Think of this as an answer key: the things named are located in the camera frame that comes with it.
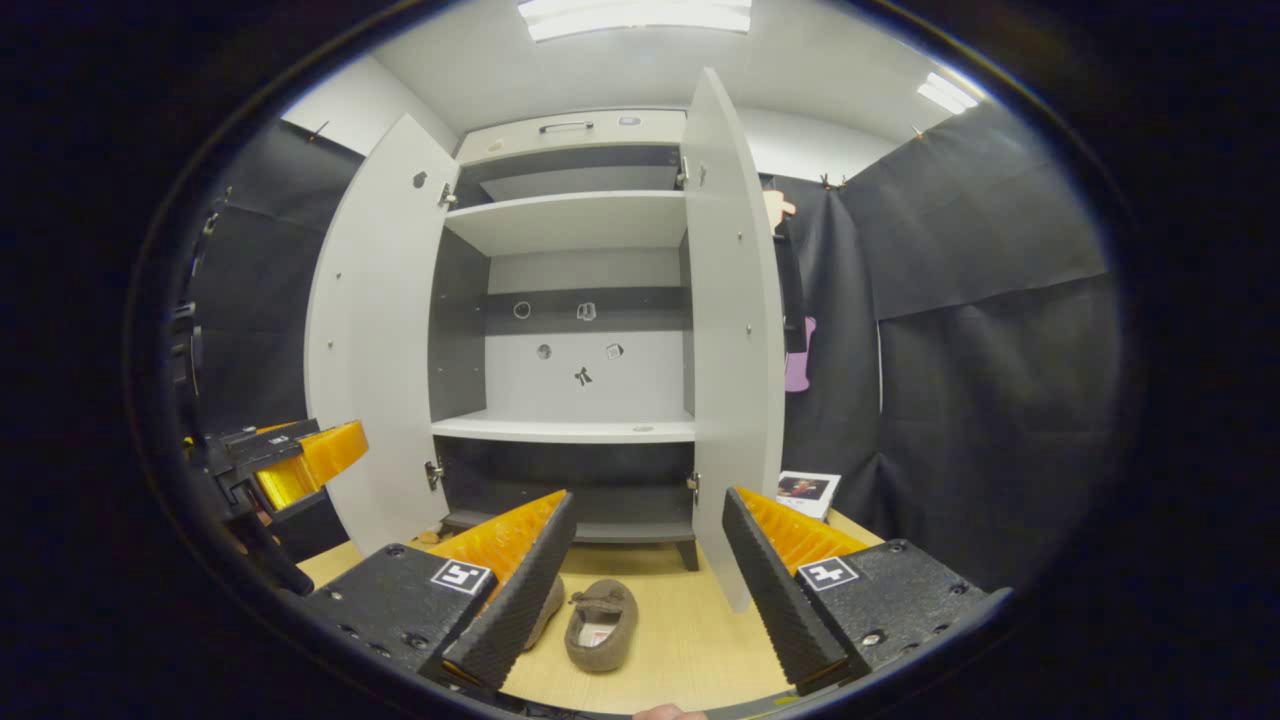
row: open cabinet door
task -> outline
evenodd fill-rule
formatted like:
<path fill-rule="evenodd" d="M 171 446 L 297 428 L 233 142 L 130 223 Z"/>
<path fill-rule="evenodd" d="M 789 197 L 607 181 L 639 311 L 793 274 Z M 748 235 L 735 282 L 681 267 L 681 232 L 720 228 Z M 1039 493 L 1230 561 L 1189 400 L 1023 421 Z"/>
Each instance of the open cabinet door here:
<path fill-rule="evenodd" d="M 782 464 L 782 300 L 773 233 L 746 136 L 724 86 L 704 69 L 680 145 L 689 178 L 694 311 L 694 534 L 735 611 L 746 584 L 721 528 L 732 486 L 773 497 Z"/>
<path fill-rule="evenodd" d="M 329 224 L 307 305 L 307 411 L 361 420 L 369 452 L 326 487 L 361 555 L 407 542 L 448 514 L 428 397 L 426 325 L 445 183 L 458 164 L 404 115 L 374 147 Z"/>

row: pink object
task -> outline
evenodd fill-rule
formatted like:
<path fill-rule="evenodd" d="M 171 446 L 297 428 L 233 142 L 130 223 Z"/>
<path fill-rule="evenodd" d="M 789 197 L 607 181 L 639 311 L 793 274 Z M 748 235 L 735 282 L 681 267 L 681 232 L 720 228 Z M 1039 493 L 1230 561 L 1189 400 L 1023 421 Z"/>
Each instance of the pink object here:
<path fill-rule="evenodd" d="M 783 387 L 787 392 L 804 392 L 809 389 L 809 343 L 813 342 L 813 331 L 818 329 L 818 320 L 804 319 L 804 352 L 787 352 L 787 379 Z"/>

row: cabinet leg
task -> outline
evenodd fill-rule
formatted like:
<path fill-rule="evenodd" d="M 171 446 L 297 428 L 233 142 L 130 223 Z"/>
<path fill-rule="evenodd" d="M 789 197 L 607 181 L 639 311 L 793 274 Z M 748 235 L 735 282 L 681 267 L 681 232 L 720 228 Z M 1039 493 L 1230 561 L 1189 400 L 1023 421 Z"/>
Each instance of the cabinet leg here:
<path fill-rule="evenodd" d="M 685 569 L 690 573 L 698 571 L 698 541 L 682 541 L 676 543 L 680 559 L 685 561 Z"/>

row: picture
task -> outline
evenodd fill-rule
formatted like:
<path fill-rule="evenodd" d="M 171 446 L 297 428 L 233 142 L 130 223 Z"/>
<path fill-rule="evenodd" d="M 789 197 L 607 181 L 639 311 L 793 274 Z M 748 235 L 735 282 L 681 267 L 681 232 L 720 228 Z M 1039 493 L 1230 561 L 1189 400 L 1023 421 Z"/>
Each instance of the picture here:
<path fill-rule="evenodd" d="M 822 500 L 822 492 L 827 489 L 829 482 L 809 478 L 782 478 L 778 480 L 778 497 Z"/>

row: black curtain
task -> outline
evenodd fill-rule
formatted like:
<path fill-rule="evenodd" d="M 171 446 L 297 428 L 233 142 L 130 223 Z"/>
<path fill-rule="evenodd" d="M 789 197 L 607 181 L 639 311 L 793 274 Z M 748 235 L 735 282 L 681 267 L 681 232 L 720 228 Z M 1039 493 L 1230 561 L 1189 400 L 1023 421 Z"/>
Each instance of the black curtain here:
<path fill-rule="evenodd" d="M 846 187 L 767 178 L 818 322 L 783 468 L 842 474 L 837 510 L 988 589 L 1028 583 L 1114 471 L 1119 301 L 1060 168 L 984 104 Z"/>
<path fill-rule="evenodd" d="M 206 432 L 306 418 L 302 338 L 311 277 L 362 160 L 278 120 L 212 183 L 218 195 L 232 192 L 191 282 L 204 329 Z"/>

